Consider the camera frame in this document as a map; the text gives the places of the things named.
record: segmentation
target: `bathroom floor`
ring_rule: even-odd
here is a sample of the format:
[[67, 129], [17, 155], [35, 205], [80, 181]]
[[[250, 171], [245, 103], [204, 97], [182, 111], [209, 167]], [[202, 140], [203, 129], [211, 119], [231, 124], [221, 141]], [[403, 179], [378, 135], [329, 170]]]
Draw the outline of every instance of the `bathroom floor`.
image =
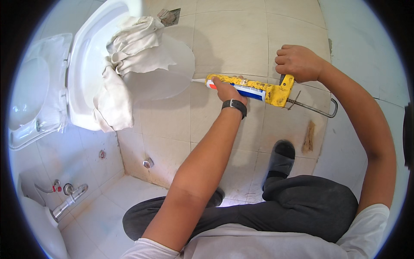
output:
[[[178, 25], [164, 33], [188, 44], [195, 55], [194, 78], [208, 73], [242, 75], [277, 84], [276, 51], [283, 44], [303, 45], [327, 61], [330, 50], [317, 0], [147, 1], [152, 16], [181, 8]], [[318, 82], [295, 84], [291, 98], [329, 112], [331, 93]], [[207, 133], [221, 109], [217, 92], [193, 82], [174, 98], [134, 107], [135, 126], [118, 131], [126, 174], [168, 188], [191, 150]], [[313, 151], [303, 153], [309, 121], [315, 124]], [[291, 176], [312, 174], [320, 154], [327, 118], [299, 106], [291, 110], [250, 99], [229, 164], [220, 182], [226, 205], [261, 202], [260, 183], [274, 143], [290, 140], [296, 148]], [[142, 166], [151, 157], [155, 166]]]

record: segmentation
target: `toilet lid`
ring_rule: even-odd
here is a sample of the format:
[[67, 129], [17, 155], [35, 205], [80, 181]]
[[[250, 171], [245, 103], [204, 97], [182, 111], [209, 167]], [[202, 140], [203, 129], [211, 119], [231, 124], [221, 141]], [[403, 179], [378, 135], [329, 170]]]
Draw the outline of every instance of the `toilet lid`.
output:
[[71, 42], [72, 34], [65, 33], [29, 46], [12, 94], [10, 149], [21, 149], [66, 123], [65, 78]]

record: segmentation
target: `hand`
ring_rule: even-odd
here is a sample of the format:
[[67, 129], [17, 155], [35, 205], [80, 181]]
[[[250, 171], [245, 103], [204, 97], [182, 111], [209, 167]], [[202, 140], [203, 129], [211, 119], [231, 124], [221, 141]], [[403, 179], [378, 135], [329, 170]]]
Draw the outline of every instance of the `hand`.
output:
[[218, 77], [212, 78], [214, 85], [217, 87], [217, 95], [220, 100], [225, 102], [230, 99], [235, 99], [247, 106], [247, 97], [241, 96], [238, 91], [231, 84], [223, 83]]
[[281, 75], [290, 74], [298, 83], [318, 81], [322, 70], [329, 64], [303, 46], [283, 45], [276, 54], [276, 72]]

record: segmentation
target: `person's right hand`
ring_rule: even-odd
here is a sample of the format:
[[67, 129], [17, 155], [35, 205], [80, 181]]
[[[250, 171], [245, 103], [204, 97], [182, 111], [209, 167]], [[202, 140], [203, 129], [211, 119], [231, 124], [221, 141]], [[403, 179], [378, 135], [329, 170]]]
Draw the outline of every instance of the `person's right hand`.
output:
[[277, 57], [274, 59], [277, 64], [276, 72], [281, 75], [292, 75], [298, 83], [317, 81], [328, 63], [303, 46], [283, 45], [276, 54]]

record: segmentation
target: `black watch strap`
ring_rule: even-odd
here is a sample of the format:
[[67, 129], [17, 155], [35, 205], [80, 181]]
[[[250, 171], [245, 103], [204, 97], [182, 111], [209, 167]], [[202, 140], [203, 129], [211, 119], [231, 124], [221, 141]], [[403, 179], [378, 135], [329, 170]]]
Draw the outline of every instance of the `black watch strap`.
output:
[[233, 107], [241, 111], [241, 114], [242, 114], [241, 119], [244, 119], [247, 116], [246, 105], [244, 105], [241, 101], [237, 101], [235, 99], [227, 100], [223, 102], [223, 106], [221, 107], [221, 109], [226, 108], [226, 107]]

